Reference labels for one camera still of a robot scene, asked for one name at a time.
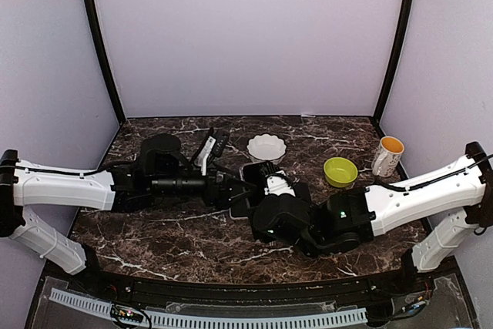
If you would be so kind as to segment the black smartphone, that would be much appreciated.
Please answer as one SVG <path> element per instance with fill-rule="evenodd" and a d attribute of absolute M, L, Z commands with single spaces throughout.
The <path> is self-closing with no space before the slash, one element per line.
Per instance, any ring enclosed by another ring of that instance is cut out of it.
<path fill-rule="evenodd" d="M 278 171 L 279 167 L 270 161 L 250 163 L 244 165 L 240 170 L 243 181 L 255 186 L 248 196 L 249 208 L 257 207 L 266 196 L 267 177 Z"/>

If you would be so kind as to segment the pink phone case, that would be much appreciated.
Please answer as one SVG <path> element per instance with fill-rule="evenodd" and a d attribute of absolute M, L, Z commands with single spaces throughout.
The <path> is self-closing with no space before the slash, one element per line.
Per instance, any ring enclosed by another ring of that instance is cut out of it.
<path fill-rule="evenodd" d="M 232 220 L 248 219 L 254 211 L 248 200 L 242 200 L 235 203 L 230 208 L 230 218 Z"/>

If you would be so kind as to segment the black phone case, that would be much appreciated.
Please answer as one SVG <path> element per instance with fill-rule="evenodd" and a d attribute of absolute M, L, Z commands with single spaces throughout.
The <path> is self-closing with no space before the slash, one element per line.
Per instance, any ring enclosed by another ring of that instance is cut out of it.
<path fill-rule="evenodd" d="M 306 203 L 312 203 L 311 193 L 307 183 L 296 182 L 293 185 L 293 190 L 297 198 L 302 199 Z"/>

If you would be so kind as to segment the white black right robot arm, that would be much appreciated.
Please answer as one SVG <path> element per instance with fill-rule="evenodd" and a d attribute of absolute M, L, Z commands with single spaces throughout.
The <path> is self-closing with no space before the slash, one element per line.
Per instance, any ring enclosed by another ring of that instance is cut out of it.
<path fill-rule="evenodd" d="M 492 225 L 491 157 L 477 142 L 448 166 L 399 183 L 375 183 L 315 204 L 306 183 L 270 161 L 245 165 L 240 175 L 256 189 L 247 204 L 253 236 L 280 241 L 308 257 L 346 253 L 406 223 L 446 217 L 402 257 L 393 286 L 408 294 L 478 229 Z"/>

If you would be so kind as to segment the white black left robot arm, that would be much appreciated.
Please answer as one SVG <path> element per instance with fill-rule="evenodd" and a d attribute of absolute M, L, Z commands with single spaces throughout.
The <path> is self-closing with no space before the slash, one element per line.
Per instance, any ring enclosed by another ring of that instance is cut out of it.
<path fill-rule="evenodd" d="M 181 152 L 177 136 L 143 140 L 133 161 L 116 160 L 97 170 L 42 166 L 20 160 L 14 149 L 1 157 L 1 235 L 17 240 L 50 260 L 92 295 L 109 288 L 95 252 L 63 236 L 32 211 L 34 205 L 91 208 L 133 213 L 152 207 L 157 197 L 199 197 L 207 206 L 227 210 L 256 187 L 213 164 L 228 143 L 225 132 L 210 130 L 192 158 Z"/>

